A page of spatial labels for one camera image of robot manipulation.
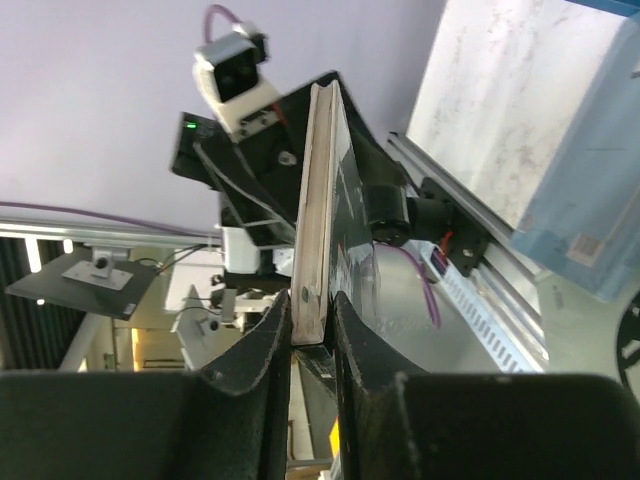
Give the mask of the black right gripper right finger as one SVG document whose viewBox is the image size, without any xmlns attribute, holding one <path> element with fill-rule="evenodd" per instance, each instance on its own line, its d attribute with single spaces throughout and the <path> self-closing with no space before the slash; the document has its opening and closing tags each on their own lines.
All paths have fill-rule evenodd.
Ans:
<svg viewBox="0 0 640 480">
<path fill-rule="evenodd" d="M 635 479 L 639 406 L 597 375 L 434 374 L 333 301 L 347 479 Z"/>
</svg>

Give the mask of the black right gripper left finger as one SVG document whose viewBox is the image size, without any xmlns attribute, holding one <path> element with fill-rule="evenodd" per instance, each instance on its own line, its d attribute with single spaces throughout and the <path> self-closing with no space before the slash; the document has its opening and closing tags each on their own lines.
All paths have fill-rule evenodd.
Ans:
<svg viewBox="0 0 640 480">
<path fill-rule="evenodd" d="M 291 308 L 200 370 L 1 378 L 5 479 L 281 479 Z"/>
</svg>

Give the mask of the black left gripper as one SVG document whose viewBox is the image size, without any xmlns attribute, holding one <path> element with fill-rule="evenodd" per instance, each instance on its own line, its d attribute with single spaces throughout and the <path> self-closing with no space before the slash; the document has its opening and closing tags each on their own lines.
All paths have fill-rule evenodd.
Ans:
<svg viewBox="0 0 640 480">
<path fill-rule="evenodd" d="M 373 242 L 404 243 L 411 220 L 403 173 L 374 138 L 337 71 L 254 113 L 235 135 L 218 121 L 183 114 L 172 172 L 220 193 L 223 226 L 244 229 L 256 247 L 295 247 L 310 89 L 334 80 L 346 104 Z"/>
</svg>

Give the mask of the black book with barcode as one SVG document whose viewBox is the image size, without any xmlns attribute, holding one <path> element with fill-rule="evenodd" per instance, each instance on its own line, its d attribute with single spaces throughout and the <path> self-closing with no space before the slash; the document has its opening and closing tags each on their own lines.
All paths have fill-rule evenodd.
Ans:
<svg viewBox="0 0 640 480">
<path fill-rule="evenodd" d="M 379 268 L 337 80 L 310 89 L 291 278 L 292 344 L 317 345 L 342 292 L 361 318 L 378 313 Z"/>
</svg>

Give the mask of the light blue Old Man book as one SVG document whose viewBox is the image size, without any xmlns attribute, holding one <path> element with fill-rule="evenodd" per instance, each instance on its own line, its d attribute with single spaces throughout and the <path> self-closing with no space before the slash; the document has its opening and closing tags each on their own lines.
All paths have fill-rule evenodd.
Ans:
<svg viewBox="0 0 640 480">
<path fill-rule="evenodd" d="M 639 271 L 639 17 L 625 19 L 511 239 L 605 301 Z"/>
</svg>

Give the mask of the grey Great Gatsby book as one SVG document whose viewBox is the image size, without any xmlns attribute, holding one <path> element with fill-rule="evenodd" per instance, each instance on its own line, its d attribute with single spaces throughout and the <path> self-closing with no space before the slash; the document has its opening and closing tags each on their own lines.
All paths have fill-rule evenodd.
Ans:
<svg viewBox="0 0 640 480">
<path fill-rule="evenodd" d="M 632 391 L 628 370 L 639 363 L 639 293 L 624 312 L 616 335 L 616 367 L 624 387 Z"/>
</svg>

